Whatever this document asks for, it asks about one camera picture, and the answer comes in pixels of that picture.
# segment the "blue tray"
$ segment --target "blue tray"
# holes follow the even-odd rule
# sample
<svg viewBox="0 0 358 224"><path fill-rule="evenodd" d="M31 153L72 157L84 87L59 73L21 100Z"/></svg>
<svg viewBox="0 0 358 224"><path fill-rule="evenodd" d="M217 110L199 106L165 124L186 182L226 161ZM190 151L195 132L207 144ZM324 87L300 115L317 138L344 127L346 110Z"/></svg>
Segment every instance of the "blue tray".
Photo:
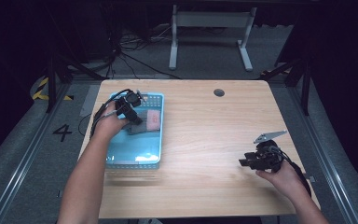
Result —
<svg viewBox="0 0 358 224"><path fill-rule="evenodd" d="M161 156L164 95L157 92L142 94L145 102L133 109L139 114L145 110L160 111L159 131L129 134L121 130L112 140L107 151L106 168L158 169Z"/></svg>

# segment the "gray floor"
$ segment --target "gray floor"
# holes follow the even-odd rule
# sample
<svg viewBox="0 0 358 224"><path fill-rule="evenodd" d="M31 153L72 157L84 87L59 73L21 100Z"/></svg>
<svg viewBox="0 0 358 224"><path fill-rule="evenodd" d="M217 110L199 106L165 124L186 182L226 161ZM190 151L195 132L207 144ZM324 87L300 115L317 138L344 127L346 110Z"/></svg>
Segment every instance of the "gray floor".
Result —
<svg viewBox="0 0 358 224"><path fill-rule="evenodd" d="M163 73L169 73L182 79L254 79L264 70L273 69L282 45L289 35L291 27L255 27L247 45L253 72L246 72L241 62L236 40L241 38L239 30L225 30L222 34L211 34L204 30L181 31L177 69L168 69L171 42L168 38L147 46L142 50L126 52L130 56L146 63ZM162 75L130 58L123 58L139 78L170 78ZM113 64L115 78L136 78L132 70L117 58ZM293 137L307 174L313 176L312 183L320 201L322 211L331 223L348 222L343 215L337 198L332 192L326 173L317 157L316 148L304 120L311 122L323 151L337 169L337 174L348 193L349 201L358 216L358 174L351 166L328 117L319 100L317 91L311 85L310 116L305 118L298 110L298 95L301 83L295 89L284 87L284 76L275 77L270 87L282 112L288 131ZM0 199L23 155L29 155L29 146L39 142L34 153L25 158L32 161L29 167L22 167L23 176L16 188L9 192L6 201L0 201L0 223L54 223L60 206L60 192L68 175L76 165L77 156L83 142L83 135L90 117L85 117L93 106L99 81L87 76L76 76L70 86L59 83L63 94L74 95L73 101L61 101L54 113L46 115L47 101L37 100L24 115L16 128L0 147ZM34 135L44 120L50 119L46 131ZM62 125L69 126L69 132L63 142L61 135L53 134ZM263 223L277 223L276 217L262 217ZM127 220L101 220L100 223L127 223ZM296 217L281 216L281 223L296 223Z"/></svg>

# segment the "table top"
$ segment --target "table top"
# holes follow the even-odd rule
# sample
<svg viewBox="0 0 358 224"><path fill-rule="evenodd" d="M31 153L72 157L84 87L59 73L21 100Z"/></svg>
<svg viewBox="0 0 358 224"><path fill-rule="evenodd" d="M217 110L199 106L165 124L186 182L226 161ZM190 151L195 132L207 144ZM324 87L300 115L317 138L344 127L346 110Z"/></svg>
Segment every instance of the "table top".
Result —
<svg viewBox="0 0 358 224"><path fill-rule="evenodd" d="M238 161L255 151L254 140L261 133L287 130L267 82L106 80L93 114L112 92L124 89L164 94L161 161L157 170L106 169L100 218L295 213L268 181ZM225 95L215 96L216 89ZM304 171L290 133L274 141ZM319 206L313 190L312 195Z"/></svg>

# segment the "dark background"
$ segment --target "dark background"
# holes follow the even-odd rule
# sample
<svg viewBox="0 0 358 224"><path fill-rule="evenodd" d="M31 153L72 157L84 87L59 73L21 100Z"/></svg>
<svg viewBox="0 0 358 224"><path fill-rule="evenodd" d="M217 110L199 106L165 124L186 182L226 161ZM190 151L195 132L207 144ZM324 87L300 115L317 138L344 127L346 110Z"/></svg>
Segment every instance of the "dark background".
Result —
<svg viewBox="0 0 358 224"><path fill-rule="evenodd" d="M32 105L29 91L45 74L52 51L80 63L102 59L115 49L123 28L147 39L149 30L169 23L172 13L171 6L142 4L104 3L103 9L105 14L94 3L28 7L26 1L0 1L0 144ZM310 21L303 7L259 7L255 25L295 25L280 60L310 59L315 87L358 172L358 1L315 7L308 13L320 16ZM35 14L40 21L33 20Z"/></svg>

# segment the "pink object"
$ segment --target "pink object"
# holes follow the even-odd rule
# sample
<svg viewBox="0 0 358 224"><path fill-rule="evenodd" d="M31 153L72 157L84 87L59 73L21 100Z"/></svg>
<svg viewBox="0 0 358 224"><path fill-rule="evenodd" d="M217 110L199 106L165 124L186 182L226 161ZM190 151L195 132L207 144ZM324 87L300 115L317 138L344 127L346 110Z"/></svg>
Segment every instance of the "pink object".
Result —
<svg viewBox="0 0 358 224"><path fill-rule="evenodd" d="M157 131L160 126L160 111L159 110L147 110L147 122L146 129L148 131Z"/></svg>

